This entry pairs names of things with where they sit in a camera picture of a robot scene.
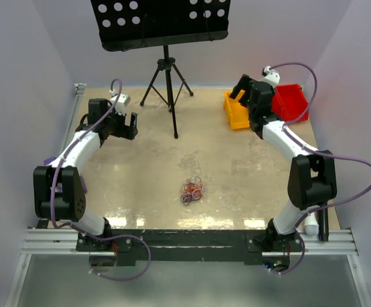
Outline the yellow plastic bin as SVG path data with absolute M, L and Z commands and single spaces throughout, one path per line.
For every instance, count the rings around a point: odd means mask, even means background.
M 240 91 L 236 99 L 230 98 L 231 90 L 224 91 L 223 109 L 226 112 L 227 123 L 232 130 L 244 130 L 249 128 L 248 110 L 239 103 L 244 94 Z

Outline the red plastic bin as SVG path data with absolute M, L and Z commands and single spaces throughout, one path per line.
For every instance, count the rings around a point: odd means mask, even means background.
M 285 84 L 276 87 L 280 104 L 285 107 L 299 107 L 308 105 L 302 88 L 298 84 Z
M 272 100 L 273 113 L 285 122 L 297 119 L 307 107 L 308 101 L 301 92 L 277 93 Z

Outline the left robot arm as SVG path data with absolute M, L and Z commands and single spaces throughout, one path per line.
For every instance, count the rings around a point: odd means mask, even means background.
M 99 251 L 113 245 L 109 221 L 86 206 L 86 186 L 81 171 L 109 136 L 133 140 L 137 133 L 136 113 L 126 124 L 128 95 L 93 98 L 81 118 L 70 144 L 53 161 L 33 171 L 35 214 L 54 227 L 71 226 L 91 236 Z

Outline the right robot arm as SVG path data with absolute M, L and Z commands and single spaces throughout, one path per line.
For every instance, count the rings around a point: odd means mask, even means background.
M 307 235 L 318 235 L 328 240 L 327 210 L 317 214 L 337 194 L 335 163 L 329 152 L 315 148 L 306 150 L 293 141 L 295 134 L 282 118 L 272 111 L 279 77 L 275 71 L 256 81 L 244 74 L 233 87 L 230 98 L 236 98 L 248 110 L 250 129 L 275 147 L 290 163 L 288 177 L 288 202 L 282 211 L 267 225 L 264 245 L 281 251 L 295 237 L 300 224 Z

